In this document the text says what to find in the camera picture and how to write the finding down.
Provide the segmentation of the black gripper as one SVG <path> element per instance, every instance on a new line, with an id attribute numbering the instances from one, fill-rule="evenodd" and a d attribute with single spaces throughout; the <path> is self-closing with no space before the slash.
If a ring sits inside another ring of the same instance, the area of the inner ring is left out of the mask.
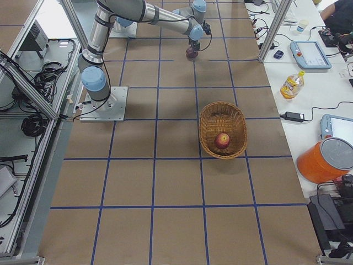
<path id="1" fill-rule="evenodd" d="M 199 52 L 200 50 L 200 42 L 198 40 L 193 40 L 189 38 L 189 51 L 190 52 Z"/>

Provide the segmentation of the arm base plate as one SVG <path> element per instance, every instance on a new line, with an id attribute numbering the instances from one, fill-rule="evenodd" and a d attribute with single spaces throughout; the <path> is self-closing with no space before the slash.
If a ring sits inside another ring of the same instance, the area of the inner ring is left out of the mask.
<path id="1" fill-rule="evenodd" d="M 102 102 L 92 101 L 88 92 L 85 95 L 85 104 L 82 115 L 79 117 L 82 122 L 111 122 L 124 121 L 127 102 L 128 87 L 111 87 L 111 93 L 104 105 L 99 107 Z"/>
<path id="2" fill-rule="evenodd" d="M 137 33 L 136 22 L 133 22 L 129 26 L 122 26 L 116 20 L 109 36 L 111 38 L 136 38 L 136 33 Z"/>

